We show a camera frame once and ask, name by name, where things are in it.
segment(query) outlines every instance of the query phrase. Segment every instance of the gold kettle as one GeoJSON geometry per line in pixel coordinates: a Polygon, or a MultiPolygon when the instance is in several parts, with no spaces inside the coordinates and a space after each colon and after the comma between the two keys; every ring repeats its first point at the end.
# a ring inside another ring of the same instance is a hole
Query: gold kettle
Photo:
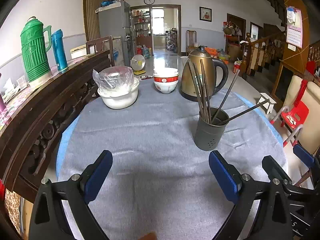
{"type": "MultiPolygon", "coordinates": [[[[209,98],[211,98],[213,94],[217,93],[224,86],[224,84],[228,79],[229,72],[228,72],[227,65],[223,61],[219,59],[211,58],[211,55],[208,52],[206,52],[204,48],[205,48],[204,46],[199,46],[196,50],[193,50],[192,52],[190,52],[188,59],[190,59],[192,63],[196,64],[201,81],[202,81],[202,71],[201,71],[200,60],[202,59],[204,71],[205,71],[205,77],[207,79],[209,98]],[[216,87],[216,82],[217,82],[216,67],[217,66],[222,68],[223,76],[219,85],[216,87]]],[[[186,62],[183,68],[180,92],[184,98],[191,101],[197,101],[196,90],[193,85],[188,62],[186,62]]]]}

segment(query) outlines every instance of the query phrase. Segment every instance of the blue bottle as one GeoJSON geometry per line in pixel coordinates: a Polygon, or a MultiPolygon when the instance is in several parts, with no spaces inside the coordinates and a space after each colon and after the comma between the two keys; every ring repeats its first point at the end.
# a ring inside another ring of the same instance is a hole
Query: blue bottle
{"type": "Polygon", "coordinates": [[[62,37],[63,37],[63,33],[61,29],[57,30],[54,34],[51,35],[53,54],[54,54],[56,63],[58,65],[59,71],[68,67],[66,54],[64,52],[62,37]]]}

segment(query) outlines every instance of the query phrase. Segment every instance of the bolt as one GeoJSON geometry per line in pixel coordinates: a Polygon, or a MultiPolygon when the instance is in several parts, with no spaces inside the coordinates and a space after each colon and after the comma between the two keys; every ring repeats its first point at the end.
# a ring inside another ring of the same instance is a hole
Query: bolt
{"type": "Polygon", "coordinates": [[[273,181],[273,183],[276,184],[276,185],[279,185],[279,184],[280,184],[280,181],[279,181],[279,179],[277,179],[277,178],[274,178],[272,181],[273,181]]]}
{"type": "Polygon", "coordinates": [[[48,181],[49,181],[49,179],[46,178],[46,177],[44,177],[43,179],[41,179],[41,183],[42,183],[43,185],[46,185],[46,184],[48,183],[48,181]]]}
{"type": "Polygon", "coordinates": [[[71,179],[74,180],[74,181],[78,180],[79,178],[80,178],[80,175],[79,175],[79,174],[73,174],[73,175],[71,176],[71,179]]]}
{"type": "Polygon", "coordinates": [[[250,180],[250,175],[244,173],[244,174],[242,174],[242,179],[244,179],[245,181],[248,181],[248,180],[250,180]]]}

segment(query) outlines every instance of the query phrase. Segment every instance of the fan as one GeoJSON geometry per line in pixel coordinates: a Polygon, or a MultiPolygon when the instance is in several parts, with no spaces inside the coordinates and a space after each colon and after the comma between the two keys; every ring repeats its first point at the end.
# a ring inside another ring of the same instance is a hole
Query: fan
{"type": "Polygon", "coordinates": [[[143,71],[143,67],[145,65],[146,61],[143,57],[143,55],[135,55],[132,59],[131,59],[131,67],[134,70],[134,74],[135,75],[140,75],[142,73],[145,73],[145,71],[143,71]]]}

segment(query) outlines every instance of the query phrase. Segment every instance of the framed picture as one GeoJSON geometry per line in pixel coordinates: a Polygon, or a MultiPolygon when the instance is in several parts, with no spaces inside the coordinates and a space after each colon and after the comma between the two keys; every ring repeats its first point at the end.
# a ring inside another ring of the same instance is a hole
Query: framed picture
{"type": "Polygon", "coordinates": [[[212,21],[211,16],[212,16],[211,9],[205,8],[205,7],[200,7],[200,20],[201,21],[211,22],[212,21]]]}

